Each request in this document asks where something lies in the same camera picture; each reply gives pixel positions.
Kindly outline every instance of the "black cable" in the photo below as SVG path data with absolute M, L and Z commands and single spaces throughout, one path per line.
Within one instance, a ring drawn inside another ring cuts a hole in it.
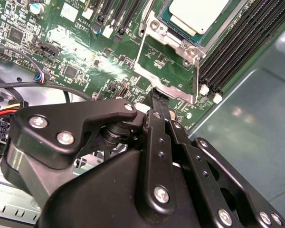
M 14 88 L 6 88 L 6 91 L 8 91 L 10 93 L 10 95 L 12 95 L 12 97 L 20 102 L 20 101 L 24 101 L 23 97 L 21 96 L 21 94 Z
M 63 91 L 63 94 L 65 95 L 66 103 L 70 103 L 71 100 L 70 100 L 70 95 L 68 94 L 68 92 L 67 91 Z
M 14 49 L 14 48 L 10 48 L 10 47 L 6 47 L 6 46 L 0 46 L 0 50 L 9 50 L 9 51 L 13 51 L 19 55 L 22 55 L 24 58 L 26 58 L 29 62 L 31 62 L 34 67 L 39 71 L 40 74 L 43 74 L 43 70 L 38 66 L 38 64 L 31 58 L 29 57 L 28 55 L 24 54 L 23 52 L 17 50 L 17 49 Z
M 76 89 L 72 89 L 69 87 L 64 87 L 56 84 L 40 84 L 38 82 L 15 82 L 15 83 L 0 83 L 0 88 L 17 88 L 17 87 L 48 87 L 53 89 L 63 90 L 72 94 L 75 94 L 86 101 L 92 101 L 92 98 L 85 94 L 84 92 L 78 91 Z

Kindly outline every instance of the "surface-mount component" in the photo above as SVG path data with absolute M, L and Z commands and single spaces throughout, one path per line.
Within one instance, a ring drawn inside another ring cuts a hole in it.
M 67 77 L 74 78 L 77 72 L 78 70 L 75 67 L 68 65 L 66 68 L 65 74 Z
M 14 27 L 10 28 L 10 32 L 9 32 L 9 39 L 11 41 L 14 41 L 18 44 L 21 44 L 22 39 L 23 39 L 24 33 Z

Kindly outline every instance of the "white connector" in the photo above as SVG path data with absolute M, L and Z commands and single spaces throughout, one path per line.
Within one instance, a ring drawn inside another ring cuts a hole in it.
M 222 96 L 219 93 L 216 93 L 213 98 L 213 102 L 219 104 L 222 100 L 223 100 Z
M 93 15 L 94 10 L 88 8 L 86 11 L 83 11 L 82 16 L 88 20 L 90 20 L 91 16 Z
M 103 31 L 103 36 L 106 38 L 110 38 L 112 32 L 114 31 L 113 24 L 115 20 L 113 20 L 109 25 L 107 25 Z
M 199 90 L 199 93 L 203 96 L 206 96 L 209 93 L 209 88 L 205 84 L 202 84 Z

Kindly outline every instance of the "capacitor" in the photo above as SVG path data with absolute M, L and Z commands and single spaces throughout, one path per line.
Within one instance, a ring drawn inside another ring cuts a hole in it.
M 34 15 L 40 15 L 44 13 L 44 6 L 41 3 L 33 3 L 29 6 L 29 11 Z

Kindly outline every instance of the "microchip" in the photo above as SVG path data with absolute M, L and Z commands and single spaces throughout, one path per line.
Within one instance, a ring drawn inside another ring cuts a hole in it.
M 125 61 L 125 56 L 119 56 L 119 60 L 124 62 Z
M 97 67 L 97 66 L 99 65 L 99 60 L 96 60 L 96 61 L 94 62 L 94 65 Z
M 104 100 L 104 98 L 105 98 L 105 95 L 103 95 L 103 94 L 99 94 L 99 96 L 98 96 L 97 100 Z
M 113 51 L 112 51 L 111 49 L 109 49 L 109 48 L 106 48 L 106 49 L 104 50 L 104 54 L 105 54 L 106 56 L 109 56 L 112 52 L 113 52 Z
M 160 54 L 159 56 L 158 56 L 158 60 L 159 61 L 163 61 L 165 59 L 165 56 L 164 55 L 162 55 L 162 54 Z
M 11 27 L 10 32 L 9 32 L 9 39 L 11 41 L 14 41 L 18 44 L 20 44 L 22 42 L 22 38 L 23 38 L 24 33 L 19 31 L 18 29 Z
M 49 79 L 51 78 L 51 74 L 48 73 L 48 72 L 44 72 L 44 78 L 45 78 L 46 80 L 49 80 Z
M 68 76 L 70 78 L 74 78 L 76 76 L 76 74 L 77 74 L 77 71 L 78 70 L 76 68 L 68 65 L 66 70 L 65 70 L 65 74 L 66 74 L 66 76 Z

